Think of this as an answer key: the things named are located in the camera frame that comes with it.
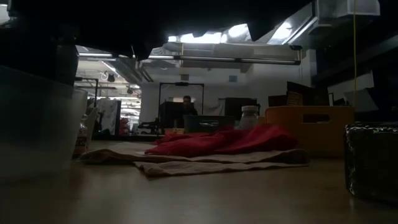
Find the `orange crate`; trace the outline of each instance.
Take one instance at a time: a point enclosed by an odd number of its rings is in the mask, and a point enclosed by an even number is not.
[[[314,119],[319,116],[328,120]],[[312,157],[343,157],[345,126],[354,122],[354,108],[276,106],[266,109],[266,122],[281,125],[296,135],[299,146]]]

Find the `red cloth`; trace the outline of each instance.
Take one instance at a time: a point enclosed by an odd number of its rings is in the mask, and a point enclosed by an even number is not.
[[[285,129],[269,124],[251,130],[229,130],[213,134],[166,135],[145,154],[195,157],[209,154],[237,154],[253,151],[294,149],[296,138]]]

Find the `table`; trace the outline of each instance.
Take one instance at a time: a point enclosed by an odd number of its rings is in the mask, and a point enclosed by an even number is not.
[[[398,223],[398,208],[353,198],[343,161],[147,179],[85,166],[0,186],[0,223]]]

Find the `yellow cable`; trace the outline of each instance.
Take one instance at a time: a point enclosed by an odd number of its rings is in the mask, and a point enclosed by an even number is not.
[[[354,24],[354,107],[356,105],[356,76],[357,76],[357,64],[356,64],[356,0],[354,0],[354,13],[353,13],[353,24]]]

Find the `man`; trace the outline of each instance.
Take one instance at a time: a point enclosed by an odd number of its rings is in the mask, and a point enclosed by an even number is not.
[[[198,115],[198,111],[193,107],[191,96],[183,97],[183,115]]]

